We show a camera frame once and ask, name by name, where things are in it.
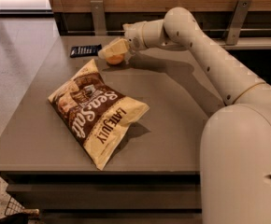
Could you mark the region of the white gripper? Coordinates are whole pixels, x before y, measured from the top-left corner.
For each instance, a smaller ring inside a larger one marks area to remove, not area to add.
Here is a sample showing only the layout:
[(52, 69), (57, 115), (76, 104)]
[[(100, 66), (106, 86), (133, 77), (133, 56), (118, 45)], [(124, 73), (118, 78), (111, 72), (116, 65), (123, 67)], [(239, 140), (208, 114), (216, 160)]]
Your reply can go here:
[(146, 45), (143, 39), (143, 27), (145, 22), (136, 22), (133, 24), (125, 23), (122, 28), (125, 38), (115, 38), (108, 45), (98, 51), (101, 59), (111, 58), (115, 55), (125, 54), (129, 50), (144, 50)]

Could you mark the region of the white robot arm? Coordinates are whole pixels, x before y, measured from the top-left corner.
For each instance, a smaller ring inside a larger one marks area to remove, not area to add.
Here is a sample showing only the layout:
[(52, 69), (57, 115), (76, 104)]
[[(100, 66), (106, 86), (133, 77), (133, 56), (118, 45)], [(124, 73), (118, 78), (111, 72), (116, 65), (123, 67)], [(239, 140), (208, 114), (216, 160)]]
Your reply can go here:
[(209, 38), (183, 7), (123, 29), (100, 58), (128, 50), (187, 50), (225, 103), (201, 138), (203, 224), (271, 224), (271, 86)]

